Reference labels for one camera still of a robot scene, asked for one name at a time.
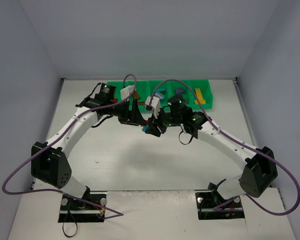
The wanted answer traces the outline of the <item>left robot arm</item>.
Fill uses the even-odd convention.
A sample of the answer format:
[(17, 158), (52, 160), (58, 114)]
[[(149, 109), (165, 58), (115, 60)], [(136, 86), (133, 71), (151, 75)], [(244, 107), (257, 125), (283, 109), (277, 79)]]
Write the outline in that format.
[(135, 97), (115, 102), (116, 87), (102, 83), (98, 93), (90, 93), (76, 105), (76, 112), (64, 127), (44, 143), (31, 148), (31, 175), (64, 194), (89, 201), (90, 188), (72, 175), (68, 162), (71, 151), (83, 135), (97, 127), (101, 117), (117, 117), (121, 124), (145, 126)]

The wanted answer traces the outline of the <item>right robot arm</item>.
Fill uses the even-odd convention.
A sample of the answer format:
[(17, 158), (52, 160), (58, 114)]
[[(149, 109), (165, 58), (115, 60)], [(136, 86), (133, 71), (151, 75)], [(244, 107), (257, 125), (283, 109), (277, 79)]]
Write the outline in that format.
[(181, 95), (168, 99), (169, 112), (165, 112), (158, 97), (148, 97), (145, 106), (153, 111), (147, 120), (146, 134), (160, 137), (168, 127), (181, 127), (182, 132), (222, 152), (242, 170), (238, 176), (224, 178), (217, 184), (209, 184), (208, 189), (222, 199), (228, 200), (243, 194), (258, 198), (277, 177), (276, 165), (268, 160), (268, 157), (274, 156), (271, 149), (264, 147), (260, 150), (261, 153), (257, 154), (257, 147), (244, 146), (237, 138), (228, 139), (216, 123), (203, 112), (193, 111), (187, 106)]

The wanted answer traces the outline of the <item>teal printed round lego brick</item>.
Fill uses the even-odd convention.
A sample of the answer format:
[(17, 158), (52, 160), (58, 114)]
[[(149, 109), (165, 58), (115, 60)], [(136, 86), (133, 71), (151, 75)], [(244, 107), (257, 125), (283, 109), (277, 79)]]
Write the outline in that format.
[(159, 98), (160, 100), (163, 100), (165, 96), (161, 92), (155, 92), (154, 96), (156, 98)]

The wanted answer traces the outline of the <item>green five-compartment bin tray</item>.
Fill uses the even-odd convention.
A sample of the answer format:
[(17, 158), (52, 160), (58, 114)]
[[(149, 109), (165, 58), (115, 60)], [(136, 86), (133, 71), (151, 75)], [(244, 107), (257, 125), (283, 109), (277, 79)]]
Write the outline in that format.
[[(194, 94), (196, 94), (195, 88), (201, 89), (203, 98), (206, 101), (206, 104), (202, 104), (202, 107), (204, 109), (209, 110), (213, 107), (213, 94), (211, 91), (210, 83), (207, 79), (185, 79), (183, 80), (183, 82), (194, 91)], [(106, 83), (116, 87), (114, 97), (120, 101), (120, 90), (123, 88), (123, 86), (133, 85), (134, 81), (127, 80), (125, 83), (123, 83), (122, 81), (107, 81)], [(145, 102), (147, 97), (152, 95), (159, 83), (161, 83), (160, 80), (139, 80), (136, 86), (136, 92), (140, 95), (140, 99), (138, 100), (138, 102)], [(185, 93), (182, 94), (182, 96), (184, 97), (187, 106), (191, 107), (195, 111), (201, 109), (199, 104), (194, 103), (194, 101), (196, 100), (194, 94), (191, 93), (189, 89), (183, 84), (176, 81), (169, 81), (158, 88), (164, 95), (164, 99), (160, 100), (160, 105), (162, 107), (168, 104), (168, 99), (175, 95), (174, 90), (177, 88), (183, 88), (185, 90)]]

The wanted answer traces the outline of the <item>long yellow lego plate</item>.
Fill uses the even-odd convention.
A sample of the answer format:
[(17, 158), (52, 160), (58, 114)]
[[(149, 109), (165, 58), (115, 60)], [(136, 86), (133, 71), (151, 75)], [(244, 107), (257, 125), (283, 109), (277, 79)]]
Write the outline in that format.
[(196, 96), (197, 96), (197, 98), (198, 98), (198, 100), (195, 100), (194, 101), (194, 103), (196, 104), (196, 105), (204, 105), (204, 104), (206, 104), (206, 100), (204, 99), (204, 97), (203, 97), (203, 95), (202, 95), (202, 91), (201, 91), (201, 89), (200, 88), (195, 88), (195, 94), (196, 94)]

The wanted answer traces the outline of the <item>purple butterfly arched lego brick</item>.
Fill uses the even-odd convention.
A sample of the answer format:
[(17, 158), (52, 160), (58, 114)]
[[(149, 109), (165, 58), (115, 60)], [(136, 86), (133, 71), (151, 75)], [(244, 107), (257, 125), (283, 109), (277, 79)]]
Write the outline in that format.
[(183, 88), (176, 88), (176, 89), (174, 90), (174, 93), (175, 93), (176, 95), (182, 95), (182, 94), (185, 93), (185, 90), (184, 90)]

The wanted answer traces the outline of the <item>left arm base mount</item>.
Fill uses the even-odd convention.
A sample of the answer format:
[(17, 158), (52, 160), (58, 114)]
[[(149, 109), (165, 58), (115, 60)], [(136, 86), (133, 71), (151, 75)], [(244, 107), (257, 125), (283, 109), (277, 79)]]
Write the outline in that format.
[(105, 212), (104, 208), (75, 200), (63, 194), (60, 201), (58, 222), (103, 223)]

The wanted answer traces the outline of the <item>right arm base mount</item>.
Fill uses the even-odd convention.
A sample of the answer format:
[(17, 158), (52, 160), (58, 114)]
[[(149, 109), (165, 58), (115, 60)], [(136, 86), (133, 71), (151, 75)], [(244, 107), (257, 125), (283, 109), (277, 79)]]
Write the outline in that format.
[(205, 191), (195, 193), (197, 217), (201, 221), (205, 220), (234, 220), (244, 219), (245, 214), (240, 197), (232, 197), (225, 200), (219, 193), (219, 186), (226, 179), (214, 184), (209, 183)]

